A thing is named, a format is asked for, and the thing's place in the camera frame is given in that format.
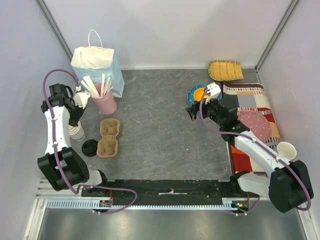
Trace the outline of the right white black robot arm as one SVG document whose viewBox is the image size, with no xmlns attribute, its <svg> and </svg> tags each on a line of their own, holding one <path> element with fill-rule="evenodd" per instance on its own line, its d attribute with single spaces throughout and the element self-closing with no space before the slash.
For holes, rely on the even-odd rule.
<svg viewBox="0 0 320 240">
<path fill-rule="evenodd" d="M 281 213 L 292 209 L 308 211 L 314 197 L 307 166 L 301 161 L 292 161 L 265 145 L 258 135 L 250 131 L 238 119 L 238 109 L 233 99 L 223 97 L 208 103 L 195 101 L 185 109 L 192 120 L 210 118 L 219 127 L 218 134 L 233 147 L 244 152 L 263 168 L 267 177 L 249 171 L 231 176 L 229 191 L 235 197 L 245 192 L 268 198 Z"/>
</svg>

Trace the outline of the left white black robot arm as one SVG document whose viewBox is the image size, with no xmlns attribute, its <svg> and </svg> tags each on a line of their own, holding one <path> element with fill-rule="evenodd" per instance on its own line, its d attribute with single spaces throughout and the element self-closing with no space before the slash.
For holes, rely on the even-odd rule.
<svg viewBox="0 0 320 240">
<path fill-rule="evenodd" d="M 72 148 L 70 128 L 80 126 L 89 94 L 69 86 L 54 84 L 49 87 L 41 111 L 47 121 L 47 146 L 45 154 L 37 159 L 37 165 L 52 188 L 56 191 L 79 192 L 81 184 L 91 185 L 99 197 L 110 191 L 106 175 L 101 170 L 90 170 L 82 157 Z"/>
</svg>

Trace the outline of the stack of white paper cups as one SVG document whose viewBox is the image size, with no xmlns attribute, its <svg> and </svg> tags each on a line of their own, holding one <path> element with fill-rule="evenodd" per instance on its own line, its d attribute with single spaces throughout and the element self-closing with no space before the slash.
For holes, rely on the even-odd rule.
<svg viewBox="0 0 320 240">
<path fill-rule="evenodd" d="M 68 126 L 69 137 L 75 141 L 81 141 L 85 138 L 86 134 L 80 122 L 77 126 Z"/>
</svg>

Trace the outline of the black plastic cup lid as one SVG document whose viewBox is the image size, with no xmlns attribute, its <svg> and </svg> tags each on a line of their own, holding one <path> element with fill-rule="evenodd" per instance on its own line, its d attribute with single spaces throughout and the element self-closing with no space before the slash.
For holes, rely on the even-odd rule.
<svg viewBox="0 0 320 240">
<path fill-rule="evenodd" d="M 85 141 L 81 146 L 82 153 L 87 157 L 94 157 L 97 155 L 98 142 L 94 139 Z"/>
</svg>

